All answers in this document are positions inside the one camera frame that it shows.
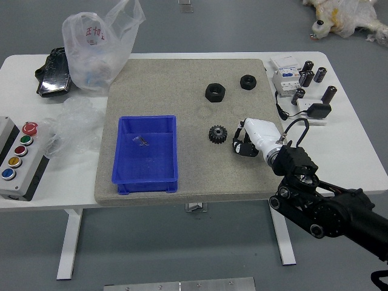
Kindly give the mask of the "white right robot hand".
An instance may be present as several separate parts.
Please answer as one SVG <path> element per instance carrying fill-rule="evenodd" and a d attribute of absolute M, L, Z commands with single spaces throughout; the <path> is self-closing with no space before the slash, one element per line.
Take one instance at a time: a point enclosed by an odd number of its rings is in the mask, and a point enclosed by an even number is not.
<path fill-rule="evenodd" d="M 256 157 L 262 153 L 264 160 L 268 161 L 280 151 L 283 141 L 274 123 L 246 118 L 239 122 L 232 144 L 234 152 L 239 155 Z"/>

